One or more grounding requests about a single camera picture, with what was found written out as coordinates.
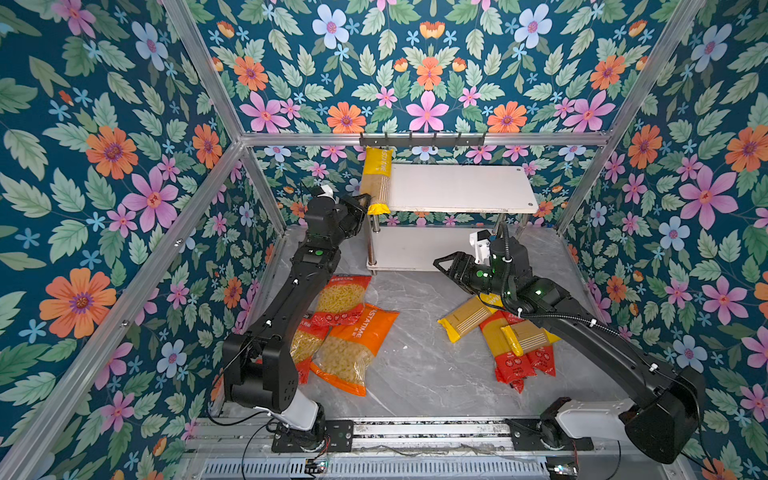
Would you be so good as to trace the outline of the yellow spaghetti pack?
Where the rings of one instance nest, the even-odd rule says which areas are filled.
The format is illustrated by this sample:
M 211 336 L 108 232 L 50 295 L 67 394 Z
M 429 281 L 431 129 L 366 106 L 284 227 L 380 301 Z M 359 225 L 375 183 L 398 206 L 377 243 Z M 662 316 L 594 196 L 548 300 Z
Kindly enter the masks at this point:
M 438 321 L 451 343 L 457 343 L 469 332 L 490 319 L 502 307 L 496 294 L 473 296 Z
M 389 193 L 394 151 L 366 148 L 366 158 L 360 183 L 360 193 L 370 196 L 367 214 L 389 214 Z
M 511 351 L 518 357 L 560 341 L 558 336 L 528 320 L 504 326 L 501 332 Z

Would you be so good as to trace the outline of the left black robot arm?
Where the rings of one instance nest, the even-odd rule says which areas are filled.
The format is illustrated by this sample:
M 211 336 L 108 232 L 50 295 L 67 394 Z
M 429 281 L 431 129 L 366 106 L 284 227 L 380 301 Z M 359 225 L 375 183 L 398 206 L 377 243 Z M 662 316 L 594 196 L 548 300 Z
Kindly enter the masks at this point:
M 291 258 L 287 280 L 258 320 L 224 342 L 226 401 L 266 411 L 296 431 L 320 427 L 321 406 L 299 390 L 290 347 L 301 320 L 338 266 L 341 244 L 360 232 L 370 203 L 369 194 L 338 200 L 321 194 L 310 200 L 306 234 Z

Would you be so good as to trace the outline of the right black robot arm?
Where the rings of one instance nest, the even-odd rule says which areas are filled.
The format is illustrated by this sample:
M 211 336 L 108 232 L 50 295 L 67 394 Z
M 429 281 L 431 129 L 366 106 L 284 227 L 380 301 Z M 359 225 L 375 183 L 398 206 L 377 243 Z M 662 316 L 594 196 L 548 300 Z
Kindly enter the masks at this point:
M 516 239 L 495 238 L 486 260 L 457 251 L 433 265 L 469 294 L 499 296 L 502 310 L 573 346 L 626 393 L 614 402 L 559 398 L 540 417 L 549 447 L 563 438 L 629 442 L 646 457 L 671 464 L 694 437 L 702 420 L 703 375 L 657 360 L 603 325 L 564 287 L 536 275 Z

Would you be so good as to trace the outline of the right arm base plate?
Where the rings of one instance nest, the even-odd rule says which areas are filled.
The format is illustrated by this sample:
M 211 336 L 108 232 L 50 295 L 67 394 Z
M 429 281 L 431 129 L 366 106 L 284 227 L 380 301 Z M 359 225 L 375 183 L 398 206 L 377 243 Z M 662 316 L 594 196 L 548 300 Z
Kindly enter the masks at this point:
M 590 438 L 574 439 L 554 421 L 540 418 L 506 418 L 513 447 L 517 451 L 593 451 Z

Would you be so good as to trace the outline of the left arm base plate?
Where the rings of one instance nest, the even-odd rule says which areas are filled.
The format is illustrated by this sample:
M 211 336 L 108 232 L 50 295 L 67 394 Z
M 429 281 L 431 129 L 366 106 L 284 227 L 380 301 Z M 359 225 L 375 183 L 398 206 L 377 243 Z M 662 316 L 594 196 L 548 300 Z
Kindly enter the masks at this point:
M 325 420 L 307 431 L 279 426 L 272 453 L 348 453 L 352 450 L 355 423 L 352 420 Z

